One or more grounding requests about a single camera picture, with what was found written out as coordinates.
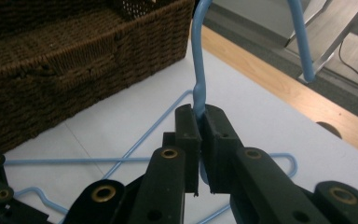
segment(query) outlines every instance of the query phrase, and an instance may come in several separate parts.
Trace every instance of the black cable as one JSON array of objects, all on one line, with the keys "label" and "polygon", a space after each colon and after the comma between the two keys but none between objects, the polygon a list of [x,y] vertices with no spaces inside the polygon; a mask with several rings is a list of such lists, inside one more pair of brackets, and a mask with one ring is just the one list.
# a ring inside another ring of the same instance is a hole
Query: black cable
[{"label": "black cable", "polygon": [[352,66],[350,66],[349,64],[347,64],[346,62],[344,62],[344,60],[342,59],[342,57],[341,57],[341,48],[342,48],[342,45],[344,44],[344,41],[342,41],[341,42],[341,44],[339,45],[339,50],[338,50],[338,57],[339,57],[339,59],[341,60],[341,62],[343,63],[343,64],[345,64],[345,65],[347,65],[354,73],[356,73],[356,75],[358,76],[358,71],[354,68],[354,67],[352,67]]}]

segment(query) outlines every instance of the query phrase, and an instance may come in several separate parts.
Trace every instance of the woven basket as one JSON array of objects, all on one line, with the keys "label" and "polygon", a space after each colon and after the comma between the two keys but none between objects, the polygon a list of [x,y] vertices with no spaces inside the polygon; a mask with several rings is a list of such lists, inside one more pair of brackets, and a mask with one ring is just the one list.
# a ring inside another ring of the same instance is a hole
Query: woven basket
[{"label": "woven basket", "polygon": [[1,0],[0,150],[184,58],[193,6]]}]

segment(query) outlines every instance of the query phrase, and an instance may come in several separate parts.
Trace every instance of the wooden floor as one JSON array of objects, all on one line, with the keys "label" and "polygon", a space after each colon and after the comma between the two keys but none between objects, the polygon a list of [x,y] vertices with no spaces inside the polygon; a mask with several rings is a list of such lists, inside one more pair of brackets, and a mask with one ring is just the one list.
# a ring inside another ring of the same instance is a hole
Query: wooden floor
[{"label": "wooden floor", "polygon": [[[318,59],[358,11],[358,0],[333,0],[327,10],[321,13],[307,27],[312,60]],[[298,53],[296,40],[287,47]],[[341,56],[346,63],[358,70],[358,36],[349,34],[344,40]],[[326,68],[356,83],[358,76],[338,58],[338,49]]]}]

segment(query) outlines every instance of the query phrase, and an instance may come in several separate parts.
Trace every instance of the white table surface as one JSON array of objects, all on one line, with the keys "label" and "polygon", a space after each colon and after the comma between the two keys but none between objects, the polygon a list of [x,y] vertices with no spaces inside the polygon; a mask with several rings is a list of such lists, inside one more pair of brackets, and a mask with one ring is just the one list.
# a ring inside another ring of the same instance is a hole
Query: white table surface
[{"label": "white table surface", "polygon": [[[207,104],[225,110],[247,147],[268,153],[289,152],[298,162],[293,178],[313,191],[318,182],[336,180],[358,188],[358,150],[313,123],[291,106],[265,91],[213,55],[204,51]],[[191,50],[185,59],[152,77],[85,109],[57,127],[41,133],[6,154],[7,160],[121,157],[160,115],[186,90],[194,86]],[[187,96],[183,104],[192,103]],[[162,134],[174,132],[171,113],[133,153],[150,157],[161,146]],[[286,161],[278,161],[284,170]],[[9,185],[15,190],[36,186],[69,208],[81,191],[102,178],[112,164],[7,166]],[[125,163],[111,179],[123,184],[142,175],[146,162]],[[50,215],[58,223],[60,213],[43,205],[35,194],[19,200]],[[185,223],[197,223],[228,203],[227,195],[211,195],[200,183],[200,196],[186,195]],[[225,212],[211,223],[234,223]]]}]

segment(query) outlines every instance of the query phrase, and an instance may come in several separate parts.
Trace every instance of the wicker basket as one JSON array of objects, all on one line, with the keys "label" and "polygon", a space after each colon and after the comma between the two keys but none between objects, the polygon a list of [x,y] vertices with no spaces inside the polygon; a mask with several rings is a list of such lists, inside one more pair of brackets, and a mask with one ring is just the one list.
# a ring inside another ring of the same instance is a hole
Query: wicker basket
[{"label": "wicker basket", "polygon": [[0,1],[0,150],[186,55],[193,0]]}]

